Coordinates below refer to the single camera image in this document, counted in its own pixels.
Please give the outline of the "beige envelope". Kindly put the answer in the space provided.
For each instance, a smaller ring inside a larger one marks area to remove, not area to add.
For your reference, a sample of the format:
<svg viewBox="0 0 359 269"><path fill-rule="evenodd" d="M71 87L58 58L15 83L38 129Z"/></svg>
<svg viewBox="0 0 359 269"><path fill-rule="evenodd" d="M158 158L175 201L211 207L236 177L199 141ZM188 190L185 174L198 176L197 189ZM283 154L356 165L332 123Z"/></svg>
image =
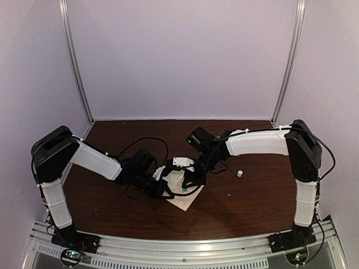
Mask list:
<svg viewBox="0 0 359 269"><path fill-rule="evenodd" d="M184 171L172 171L166 177L163 177L163 179L167 181L168 187L173 193L184 194L184 196L175 196L174 199L169 199L168 202L183 211L187 211L204 186L202 185L197 191L195 191L196 187L190 187L187 188L188 193L183 193L182 183L184 174Z"/></svg>

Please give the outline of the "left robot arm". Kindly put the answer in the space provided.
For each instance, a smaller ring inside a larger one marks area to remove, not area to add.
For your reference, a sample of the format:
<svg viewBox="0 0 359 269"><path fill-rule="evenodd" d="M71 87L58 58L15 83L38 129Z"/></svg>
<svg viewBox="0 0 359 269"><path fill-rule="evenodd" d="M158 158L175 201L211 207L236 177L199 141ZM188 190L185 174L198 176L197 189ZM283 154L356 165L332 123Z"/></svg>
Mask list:
<svg viewBox="0 0 359 269"><path fill-rule="evenodd" d="M118 185L134 186L156 199L173 199L169 184L150 168L157 160L150 152L139 149L132 156L121 158L97 149L66 126L60 126L36 141L30 150L30 167L38 185L44 206L59 231L59 240L69 249L81 243L70 208L65 187L74 170L83 170Z"/></svg>

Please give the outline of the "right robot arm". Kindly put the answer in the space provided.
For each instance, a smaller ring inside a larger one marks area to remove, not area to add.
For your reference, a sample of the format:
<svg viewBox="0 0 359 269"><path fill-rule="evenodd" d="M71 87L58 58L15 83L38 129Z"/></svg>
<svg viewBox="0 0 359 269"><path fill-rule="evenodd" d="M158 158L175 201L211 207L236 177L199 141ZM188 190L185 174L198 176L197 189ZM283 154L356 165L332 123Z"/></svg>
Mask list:
<svg viewBox="0 0 359 269"><path fill-rule="evenodd" d="M319 194L322 148L302 120L277 128L223 131L217 136L198 127L187 142L201 155L185 168L182 188L205 185L206 175L217 163L232 156L277 154L288 156L297 185L293 230L288 234L291 247L300 247L309 238Z"/></svg>

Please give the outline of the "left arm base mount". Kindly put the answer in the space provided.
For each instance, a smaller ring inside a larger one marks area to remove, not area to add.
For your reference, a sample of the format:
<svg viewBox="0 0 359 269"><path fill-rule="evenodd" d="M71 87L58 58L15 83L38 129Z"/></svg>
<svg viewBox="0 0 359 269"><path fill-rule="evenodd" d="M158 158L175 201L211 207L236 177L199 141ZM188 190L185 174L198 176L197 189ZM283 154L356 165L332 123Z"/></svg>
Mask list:
<svg viewBox="0 0 359 269"><path fill-rule="evenodd" d="M97 235L77 231L74 223L61 229L54 226L51 239L55 245L94 254L97 252L99 241L100 237Z"/></svg>

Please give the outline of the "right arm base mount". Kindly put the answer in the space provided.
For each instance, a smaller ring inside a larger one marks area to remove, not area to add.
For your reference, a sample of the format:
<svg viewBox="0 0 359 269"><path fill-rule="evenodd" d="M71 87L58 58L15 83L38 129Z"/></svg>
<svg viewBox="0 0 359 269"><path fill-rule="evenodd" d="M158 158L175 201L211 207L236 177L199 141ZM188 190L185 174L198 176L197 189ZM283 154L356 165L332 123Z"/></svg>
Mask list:
<svg viewBox="0 0 359 269"><path fill-rule="evenodd" d="M272 253L288 251L291 249L304 247L306 244L316 242L312 226L302 227L292 225L290 231L278 232L268 237Z"/></svg>

